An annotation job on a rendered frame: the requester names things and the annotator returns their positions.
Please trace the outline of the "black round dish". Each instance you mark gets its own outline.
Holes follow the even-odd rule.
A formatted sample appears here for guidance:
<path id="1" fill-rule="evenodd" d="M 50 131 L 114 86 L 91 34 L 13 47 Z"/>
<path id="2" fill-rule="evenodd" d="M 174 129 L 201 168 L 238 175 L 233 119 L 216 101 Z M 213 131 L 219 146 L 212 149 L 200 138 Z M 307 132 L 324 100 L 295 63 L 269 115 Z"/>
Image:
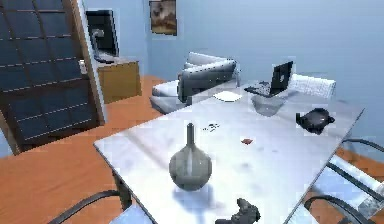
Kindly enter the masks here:
<path id="1" fill-rule="evenodd" d="M 303 116 L 297 113 L 295 120 L 300 127 L 317 135 L 320 135 L 328 124 L 335 122 L 335 118 L 324 108 L 314 108 Z"/>

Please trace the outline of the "grey sofa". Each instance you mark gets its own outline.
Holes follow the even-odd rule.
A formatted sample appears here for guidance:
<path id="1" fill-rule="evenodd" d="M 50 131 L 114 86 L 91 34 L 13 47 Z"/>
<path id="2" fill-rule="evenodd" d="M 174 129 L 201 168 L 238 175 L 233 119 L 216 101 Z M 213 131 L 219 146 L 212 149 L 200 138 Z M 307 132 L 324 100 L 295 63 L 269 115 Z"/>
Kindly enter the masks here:
<path id="1" fill-rule="evenodd" d="M 240 75 L 233 59 L 190 52 L 184 68 L 173 81 L 152 87 L 151 106 L 168 114 L 239 86 Z"/>

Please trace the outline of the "white plate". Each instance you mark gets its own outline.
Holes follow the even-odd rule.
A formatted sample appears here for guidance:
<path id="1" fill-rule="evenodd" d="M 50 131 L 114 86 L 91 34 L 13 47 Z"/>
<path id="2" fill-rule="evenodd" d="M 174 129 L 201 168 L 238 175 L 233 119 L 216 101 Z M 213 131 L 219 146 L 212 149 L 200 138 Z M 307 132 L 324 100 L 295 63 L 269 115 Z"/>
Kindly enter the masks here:
<path id="1" fill-rule="evenodd" d="M 222 91 L 214 94 L 214 97 L 223 102 L 235 102 L 241 98 L 241 95 L 230 91 Z"/>

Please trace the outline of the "grey round vase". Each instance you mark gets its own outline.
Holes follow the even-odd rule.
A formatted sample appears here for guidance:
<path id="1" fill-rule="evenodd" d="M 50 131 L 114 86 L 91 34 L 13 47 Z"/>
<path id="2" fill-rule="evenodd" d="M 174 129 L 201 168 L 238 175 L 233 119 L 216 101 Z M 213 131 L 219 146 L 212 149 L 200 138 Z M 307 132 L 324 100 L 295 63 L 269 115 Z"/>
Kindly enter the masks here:
<path id="1" fill-rule="evenodd" d="M 185 191 L 197 191 L 210 179 L 212 160 L 195 144 L 194 125 L 187 125 L 187 143 L 170 159 L 169 174 L 172 181 Z"/>

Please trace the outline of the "white dining table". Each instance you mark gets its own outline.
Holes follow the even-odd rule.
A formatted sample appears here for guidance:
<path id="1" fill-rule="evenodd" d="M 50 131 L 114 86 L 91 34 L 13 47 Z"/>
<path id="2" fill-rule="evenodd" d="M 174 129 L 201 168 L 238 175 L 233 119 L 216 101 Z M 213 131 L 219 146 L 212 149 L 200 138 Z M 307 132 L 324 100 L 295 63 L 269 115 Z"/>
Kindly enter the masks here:
<path id="1" fill-rule="evenodd" d="M 214 97 L 95 142 L 109 166 L 125 182 L 155 224 L 214 224 L 237 210 L 244 198 L 261 213 L 258 224 L 286 224 L 311 185 L 363 112 L 339 100 L 297 92 L 271 117 L 256 112 L 251 96 L 223 102 Z M 295 115 L 326 109 L 335 122 L 320 135 L 300 127 Z M 168 165 L 194 125 L 196 145 L 212 159 L 212 175 L 196 192 L 172 181 Z M 203 131 L 217 123 L 213 131 Z M 249 145 L 243 139 L 252 139 Z"/>

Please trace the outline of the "clear glass bowl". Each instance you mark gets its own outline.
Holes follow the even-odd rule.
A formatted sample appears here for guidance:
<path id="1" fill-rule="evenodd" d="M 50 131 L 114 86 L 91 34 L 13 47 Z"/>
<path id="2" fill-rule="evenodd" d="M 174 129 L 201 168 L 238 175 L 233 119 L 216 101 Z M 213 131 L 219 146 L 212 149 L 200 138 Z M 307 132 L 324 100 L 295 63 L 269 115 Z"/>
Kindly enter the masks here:
<path id="1" fill-rule="evenodd" d="M 268 98 L 255 94 L 251 97 L 251 102 L 257 113 L 266 117 L 271 117 L 280 110 L 285 104 L 286 99 L 278 96 Z"/>

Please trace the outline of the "brown wooden cabinet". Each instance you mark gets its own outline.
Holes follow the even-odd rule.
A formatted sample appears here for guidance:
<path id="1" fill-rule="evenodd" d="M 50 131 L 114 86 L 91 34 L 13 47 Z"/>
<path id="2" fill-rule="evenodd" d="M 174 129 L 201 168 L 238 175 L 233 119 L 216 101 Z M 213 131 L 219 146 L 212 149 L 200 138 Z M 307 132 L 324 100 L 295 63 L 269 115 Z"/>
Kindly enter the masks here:
<path id="1" fill-rule="evenodd" d="M 112 64 L 101 63 L 96 74 L 105 104 L 142 94 L 137 61 L 120 59 Z"/>

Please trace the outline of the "black laptop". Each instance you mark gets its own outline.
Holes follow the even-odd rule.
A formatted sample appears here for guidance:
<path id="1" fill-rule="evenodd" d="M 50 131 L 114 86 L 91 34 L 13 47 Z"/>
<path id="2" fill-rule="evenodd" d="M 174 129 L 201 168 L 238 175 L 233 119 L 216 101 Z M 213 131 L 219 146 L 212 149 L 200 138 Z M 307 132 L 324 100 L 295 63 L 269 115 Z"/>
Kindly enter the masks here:
<path id="1" fill-rule="evenodd" d="M 273 68 L 272 79 L 270 82 L 260 81 L 254 85 L 245 87 L 248 93 L 257 94 L 266 98 L 271 98 L 288 88 L 294 62 L 289 61 Z"/>

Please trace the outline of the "black remote control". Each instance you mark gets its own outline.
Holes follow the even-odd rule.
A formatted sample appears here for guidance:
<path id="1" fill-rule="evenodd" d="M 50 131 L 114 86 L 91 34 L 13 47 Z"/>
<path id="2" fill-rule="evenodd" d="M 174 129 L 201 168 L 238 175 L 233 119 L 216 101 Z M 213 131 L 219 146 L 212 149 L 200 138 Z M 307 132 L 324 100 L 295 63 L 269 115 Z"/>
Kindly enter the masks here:
<path id="1" fill-rule="evenodd" d="M 94 56 L 94 59 L 99 63 L 104 63 L 104 64 L 113 64 L 114 63 L 113 60 L 106 60 L 106 59 L 99 57 L 98 55 Z"/>

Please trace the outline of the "dark grey statue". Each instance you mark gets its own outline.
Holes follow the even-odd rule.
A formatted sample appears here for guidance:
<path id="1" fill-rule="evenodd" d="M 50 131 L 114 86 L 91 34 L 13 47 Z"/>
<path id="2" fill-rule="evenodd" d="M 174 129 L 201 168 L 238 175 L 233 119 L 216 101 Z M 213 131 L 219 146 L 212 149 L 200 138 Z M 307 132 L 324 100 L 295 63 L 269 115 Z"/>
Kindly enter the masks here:
<path id="1" fill-rule="evenodd" d="M 261 218 L 259 209 L 243 198 L 237 199 L 239 210 L 230 219 L 217 219 L 215 224 L 254 224 Z"/>

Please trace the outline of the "black television set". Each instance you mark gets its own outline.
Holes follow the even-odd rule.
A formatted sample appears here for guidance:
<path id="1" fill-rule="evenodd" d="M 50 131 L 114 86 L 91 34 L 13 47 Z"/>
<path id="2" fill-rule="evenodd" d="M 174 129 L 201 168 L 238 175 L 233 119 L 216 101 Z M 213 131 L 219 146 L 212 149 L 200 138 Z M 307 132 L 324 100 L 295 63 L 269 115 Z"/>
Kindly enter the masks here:
<path id="1" fill-rule="evenodd" d="M 108 9 L 88 10 L 86 17 L 89 35 L 95 37 L 98 50 L 117 57 L 119 48 L 113 11 Z"/>

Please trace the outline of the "white slatted chair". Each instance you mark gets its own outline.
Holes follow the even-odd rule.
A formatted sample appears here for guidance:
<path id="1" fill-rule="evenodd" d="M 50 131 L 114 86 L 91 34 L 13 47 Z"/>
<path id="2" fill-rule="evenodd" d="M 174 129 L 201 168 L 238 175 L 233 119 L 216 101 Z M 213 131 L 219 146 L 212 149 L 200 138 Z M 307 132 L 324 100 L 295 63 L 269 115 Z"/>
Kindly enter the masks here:
<path id="1" fill-rule="evenodd" d="M 290 90 L 330 99 L 336 88 L 336 81 L 312 76 L 293 74 L 288 85 Z"/>

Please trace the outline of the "dark grid window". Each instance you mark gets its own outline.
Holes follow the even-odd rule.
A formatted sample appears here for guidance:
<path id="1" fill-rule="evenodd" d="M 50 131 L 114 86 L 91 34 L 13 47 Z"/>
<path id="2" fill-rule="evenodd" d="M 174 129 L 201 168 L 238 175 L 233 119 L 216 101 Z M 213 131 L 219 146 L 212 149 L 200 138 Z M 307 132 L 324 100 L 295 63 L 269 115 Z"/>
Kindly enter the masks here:
<path id="1" fill-rule="evenodd" d="M 83 0 L 0 0 L 0 129 L 12 153 L 105 123 Z"/>

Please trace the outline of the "framed brown wall picture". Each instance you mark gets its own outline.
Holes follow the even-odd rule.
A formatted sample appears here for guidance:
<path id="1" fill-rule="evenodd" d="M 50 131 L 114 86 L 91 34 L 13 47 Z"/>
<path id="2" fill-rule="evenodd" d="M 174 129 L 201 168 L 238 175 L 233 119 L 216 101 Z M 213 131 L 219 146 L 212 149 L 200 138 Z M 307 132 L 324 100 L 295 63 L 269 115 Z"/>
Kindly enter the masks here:
<path id="1" fill-rule="evenodd" d="M 152 33 L 177 35 L 176 0 L 150 0 L 149 9 Z"/>

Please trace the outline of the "black frame chair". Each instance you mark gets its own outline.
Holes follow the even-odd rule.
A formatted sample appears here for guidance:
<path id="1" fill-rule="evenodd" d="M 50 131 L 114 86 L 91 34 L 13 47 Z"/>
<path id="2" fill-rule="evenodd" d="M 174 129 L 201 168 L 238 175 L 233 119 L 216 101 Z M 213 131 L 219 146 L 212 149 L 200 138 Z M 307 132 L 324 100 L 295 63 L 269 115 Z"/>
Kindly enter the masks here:
<path id="1" fill-rule="evenodd" d="M 129 191 L 97 192 L 67 208 L 47 224 L 153 224 Z"/>

